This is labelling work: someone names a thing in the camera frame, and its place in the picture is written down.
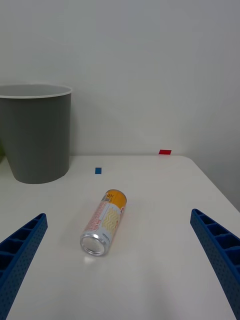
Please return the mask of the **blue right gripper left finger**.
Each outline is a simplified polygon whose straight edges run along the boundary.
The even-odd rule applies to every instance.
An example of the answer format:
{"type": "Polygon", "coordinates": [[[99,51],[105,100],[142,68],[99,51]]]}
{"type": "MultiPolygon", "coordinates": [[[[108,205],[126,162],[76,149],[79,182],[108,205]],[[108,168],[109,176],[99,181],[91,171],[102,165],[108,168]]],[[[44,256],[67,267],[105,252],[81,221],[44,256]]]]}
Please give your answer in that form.
{"type": "Polygon", "coordinates": [[[47,216],[41,213],[0,243],[1,320],[7,318],[47,228],[47,216]]]}

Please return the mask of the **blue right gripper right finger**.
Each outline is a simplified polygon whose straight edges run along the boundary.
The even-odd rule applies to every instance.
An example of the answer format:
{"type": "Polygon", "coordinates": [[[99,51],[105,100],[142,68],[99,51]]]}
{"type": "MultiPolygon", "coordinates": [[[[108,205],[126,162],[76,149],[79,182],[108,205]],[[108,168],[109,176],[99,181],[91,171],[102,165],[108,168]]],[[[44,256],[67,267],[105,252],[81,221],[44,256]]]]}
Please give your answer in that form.
{"type": "Polygon", "coordinates": [[[192,226],[218,278],[235,318],[240,319],[240,239],[198,209],[192,226]]]}

